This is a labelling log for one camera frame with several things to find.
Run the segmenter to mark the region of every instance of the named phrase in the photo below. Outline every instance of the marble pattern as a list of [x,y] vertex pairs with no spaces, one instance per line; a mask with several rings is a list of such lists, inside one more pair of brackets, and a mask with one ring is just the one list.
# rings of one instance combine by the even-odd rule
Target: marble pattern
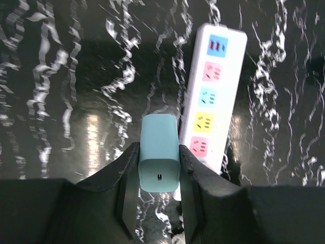
[[[194,35],[209,22],[248,36],[223,176],[322,186],[322,4],[2,1],[0,178],[78,182],[139,140],[143,116],[181,119]],[[170,194],[139,190],[136,242],[184,243],[180,213]]]

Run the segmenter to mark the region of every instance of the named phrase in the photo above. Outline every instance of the power strip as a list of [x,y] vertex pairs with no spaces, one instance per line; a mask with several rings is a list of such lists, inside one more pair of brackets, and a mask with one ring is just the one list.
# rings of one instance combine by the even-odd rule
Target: power strip
[[217,174],[221,173],[246,44],[244,32],[223,25],[204,24],[197,32],[179,143]]

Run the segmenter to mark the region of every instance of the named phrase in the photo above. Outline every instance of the yellow outlet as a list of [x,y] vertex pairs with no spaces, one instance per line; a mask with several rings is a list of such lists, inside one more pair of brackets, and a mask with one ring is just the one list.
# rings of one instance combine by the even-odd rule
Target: yellow outlet
[[198,112],[195,117],[194,131],[210,133],[212,130],[213,114]]

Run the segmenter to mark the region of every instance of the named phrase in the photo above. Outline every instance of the teal charger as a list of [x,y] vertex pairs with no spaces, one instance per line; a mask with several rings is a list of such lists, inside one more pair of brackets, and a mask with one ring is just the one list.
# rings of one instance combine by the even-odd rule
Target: teal charger
[[142,119],[139,178],[146,192],[173,192],[180,176],[177,121],[171,114],[150,114]]

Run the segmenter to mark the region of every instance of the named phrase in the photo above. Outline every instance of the power outlet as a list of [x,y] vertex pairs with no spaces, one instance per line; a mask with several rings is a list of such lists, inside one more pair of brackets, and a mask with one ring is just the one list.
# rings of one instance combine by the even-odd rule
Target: power outlet
[[206,157],[208,153],[208,139],[204,137],[193,136],[189,149],[196,157]]
[[225,57],[227,45],[228,38],[210,35],[208,43],[208,55],[215,57]]
[[195,117],[194,131],[210,133],[213,124],[213,114],[198,112]]
[[199,97],[199,106],[203,108],[214,108],[216,104],[217,91],[215,89],[202,87]]
[[221,77],[221,65],[213,62],[206,62],[203,71],[203,81],[216,82]]

